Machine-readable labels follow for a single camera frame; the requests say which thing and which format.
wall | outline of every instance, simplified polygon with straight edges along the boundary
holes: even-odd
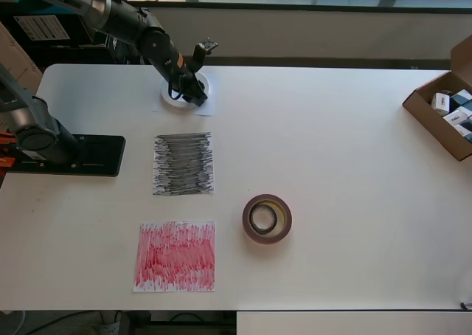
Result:
[[[153,8],[184,55],[210,37],[218,57],[447,59],[472,15]]]

sticker label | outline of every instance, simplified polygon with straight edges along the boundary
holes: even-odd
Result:
[[[16,16],[15,20],[32,41],[70,40],[56,15]]]
[[[46,159],[42,155],[40,155],[38,152],[33,152],[33,151],[22,151],[22,152],[25,153],[31,159],[46,161]]]

white panel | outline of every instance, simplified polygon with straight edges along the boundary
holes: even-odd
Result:
[[[448,59],[472,15],[153,8],[185,55],[206,37],[214,56]]]
[[[451,312],[238,312],[237,335],[470,335],[472,314]]]

brown tape roll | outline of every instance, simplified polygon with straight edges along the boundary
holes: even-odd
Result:
[[[277,220],[276,225],[271,228],[271,231],[266,234],[257,232],[252,222],[251,214],[256,210],[258,205],[265,205],[276,211]],[[273,244],[281,241],[290,232],[292,227],[292,214],[288,205],[277,196],[274,195],[259,195],[254,197],[244,207],[243,211],[243,227],[246,234],[253,240],[260,244]]]

paper sheet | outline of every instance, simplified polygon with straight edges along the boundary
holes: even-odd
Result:
[[[214,181],[211,132],[156,136],[153,195],[213,193]]]
[[[133,291],[214,289],[214,221],[141,225]]]

